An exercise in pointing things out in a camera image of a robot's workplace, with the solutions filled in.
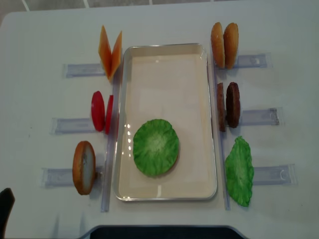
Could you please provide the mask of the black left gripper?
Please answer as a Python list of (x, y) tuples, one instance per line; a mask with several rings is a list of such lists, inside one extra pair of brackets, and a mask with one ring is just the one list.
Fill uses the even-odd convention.
[(0, 193), (0, 238), (4, 238), (6, 225), (9, 219), (9, 215), (13, 208), (15, 197), (11, 188), (5, 188)]

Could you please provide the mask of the dark robot base panel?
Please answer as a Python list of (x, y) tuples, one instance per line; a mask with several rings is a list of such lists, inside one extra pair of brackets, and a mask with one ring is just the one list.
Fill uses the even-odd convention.
[(114, 226), (102, 227), (91, 239), (243, 239), (228, 227), (198, 226)]

